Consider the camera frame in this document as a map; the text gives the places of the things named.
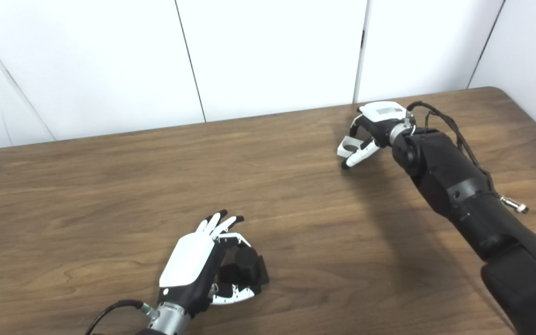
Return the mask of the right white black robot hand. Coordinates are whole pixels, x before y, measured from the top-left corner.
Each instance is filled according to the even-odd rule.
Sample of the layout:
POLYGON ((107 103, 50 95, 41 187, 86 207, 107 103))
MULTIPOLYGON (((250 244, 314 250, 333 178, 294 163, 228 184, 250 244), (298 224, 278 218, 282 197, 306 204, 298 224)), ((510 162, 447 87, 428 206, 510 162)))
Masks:
POLYGON ((348 170, 390 147, 405 133, 414 134, 413 114, 392 101, 371 102, 357 109, 359 113, 349 126, 349 134, 339 144, 337 155, 343 157, 342 169, 348 170))

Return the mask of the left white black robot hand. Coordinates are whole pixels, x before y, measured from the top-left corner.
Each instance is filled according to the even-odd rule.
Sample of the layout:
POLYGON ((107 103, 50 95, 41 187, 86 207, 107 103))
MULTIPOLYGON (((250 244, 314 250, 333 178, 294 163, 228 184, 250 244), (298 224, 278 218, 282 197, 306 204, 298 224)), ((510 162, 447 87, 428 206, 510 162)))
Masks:
POLYGON ((259 295, 261 284, 215 280, 228 249, 251 249, 242 234, 232 232, 244 220, 242 215, 228 216, 223 209, 179 238, 158 281, 158 304, 176 305, 195 318, 211 305, 239 303, 259 295))

